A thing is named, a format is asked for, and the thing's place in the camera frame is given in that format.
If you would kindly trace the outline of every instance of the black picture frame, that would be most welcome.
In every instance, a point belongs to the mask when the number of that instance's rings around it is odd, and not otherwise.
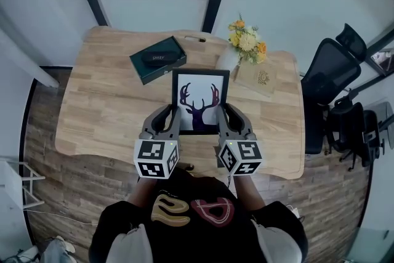
[[[220,104],[225,105],[227,99],[228,82],[230,79],[230,71],[216,69],[196,69],[196,68],[177,68],[172,71],[172,107],[178,106],[178,76],[179,75],[206,75],[223,77],[222,95],[220,96]],[[183,131],[180,135],[217,135],[217,128],[210,131]]]

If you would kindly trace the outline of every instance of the deer head print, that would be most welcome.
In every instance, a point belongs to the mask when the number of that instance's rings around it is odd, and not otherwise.
[[[212,91],[212,102],[209,105],[205,105],[204,99],[203,106],[199,109],[195,108],[195,102],[193,101],[190,104],[187,103],[186,99],[190,95],[187,91],[190,83],[182,86],[180,89],[179,95],[179,103],[188,107],[186,109],[187,113],[191,114],[193,117],[192,125],[194,131],[211,131],[212,129],[216,128],[216,125],[204,124],[203,121],[203,113],[207,108],[213,108],[219,104],[219,90],[216,88],[214,84],[212,84],[211,91]]]

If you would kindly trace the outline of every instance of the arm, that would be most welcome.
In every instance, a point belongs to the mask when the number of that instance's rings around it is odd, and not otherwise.
[[[263,252],[273,262],[303,262],[308,254],[308,239],[298,218],[279,201],[251,212],[258,234],[264,239]]]
[[[234,184],[238,200],[247,211],[255,211],[265,206],[250,176],[235,176]]]
[[[156,183],[156,179],[147,179],[145,177],[140,178],[131,193],[128,202],[141,208],[146,207]]]
[[[139,226],[145,216],[143,208],[148,205],[156,182],[156,179],[141,178],[128,201],[104,209],[89,248],[90,262],[105,263],[115,238]]]

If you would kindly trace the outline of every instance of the yellow flower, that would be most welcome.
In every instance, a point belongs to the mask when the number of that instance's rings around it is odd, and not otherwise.
[[[249,33],[244,33],[239,39],[239,47],[245,52],[250,52],[256,46],[256,38]]]
[[[237,21],[235,22],[235,25],[236,25],[238,28],[244,28],[244,27],[245,27],[245,22],[243,22],[242,20],[237,20]]]
[[[230,33],[230,41],[234,46],[238,46],[239,37],[237,37],[236,33]]]
[[[265,42],[261,42],[258,45],[259,52],[257,53],[257,63],[262,63],[267,58],[267,45]]]
[[[267,45],[265,42],[261,42],[258,46],[259,52],[260,53],[266,53],[267,52]]]

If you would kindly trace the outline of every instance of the small wooden board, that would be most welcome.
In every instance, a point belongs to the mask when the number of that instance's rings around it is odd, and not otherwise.
[[[258,65],[242,62],[235,82],[267,97],[271,97],[276,86],[276,65],[268,60]]]

